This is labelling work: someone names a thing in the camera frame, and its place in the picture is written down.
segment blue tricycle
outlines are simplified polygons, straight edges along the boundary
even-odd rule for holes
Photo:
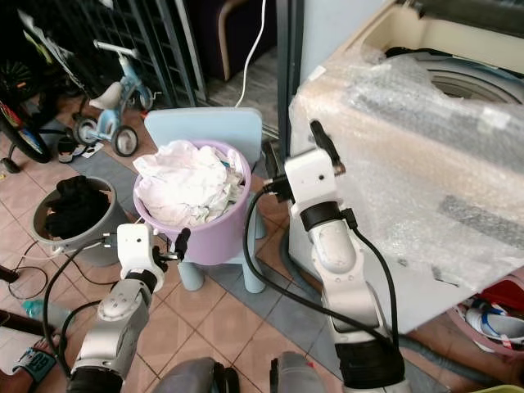
[[[100,97],[89,101],[90,106],[102,109],[98,122],[91,117],[79,117],[73,128],[73,136],[78,143],[84,145],[93,145],[98,140],[111,141],[111,147],[116,154],[129,157],[138,149],[138,136],[132,127],[122,124],[124,109],[135,90],[138,90],[143,110],[149,111],[153,105],[153,95],[134,72],[126,57],[137,58],[138,51],[136,49],[118,47],[97,40],[93,43],[98,49],[105,49],[118,54],[124,76],[119,82],[111,84]]]

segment plastic bottle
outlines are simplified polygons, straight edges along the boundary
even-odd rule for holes
[[[38,321],[43,320],[42,299],[27,300],[22,303],[22,308],[25,310],[28,317],[37,319]],[[53,303],[47,304],[47,322],[55,328],[61,329],[69,314],[71,314],[71,312],[68,309],[64,309]]]

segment plastic wrap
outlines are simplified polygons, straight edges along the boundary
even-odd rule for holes
[[[347,173],[341,197],[391,263],[480,290],[524,264],[524,113],[447,97],[407,56],[326,62],[290,108],[291,152],[320,120]]]

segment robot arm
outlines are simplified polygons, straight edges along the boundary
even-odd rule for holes
[[[351,210],[339,209],[335,174],[344,166],[318,122],[311,124],[320,147],[285,164],[293,195],[291,215],[300,217],[313,243],[314,267],[323,282],[323,306],[389,337],[381,307],[364,278],[364,254],[350,234],[356,224]],[[369,333],[328,317],[346,392],[410,392],[404,360],[393,343],[385,345]]]
[[[183,260],[189,230],[175,242],[169,260]],[[71,371],[69,393],[120,392],[136,353],[138,338],[149,320],[151,295],[161,289],[164,271],[152,231],[145,224],[120,225],[117,230],[121,277],[100,303],[95,326],[84,343]]]

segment light blue chair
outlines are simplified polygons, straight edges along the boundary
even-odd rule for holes
[[[150,112],[144,123],[157,147],[177,139],[210,139],[235,147],[244,155],[251,169],[260,158],[262,118],[260,113],[252,108],[166,109]],[[265,234],[264,221],[256,211],[248,228],[248,245],[251,259],[259,271],[261,270],[255,258],[255,239],[262,238]],[[259,293],[264,290],[264,284],[247,267],[242,252],[227,263],[242,265],[244,283],[249,292]],[[190,260],[178,264],[178,271],[186,289],[200,289],[204,282],[203,275]]]

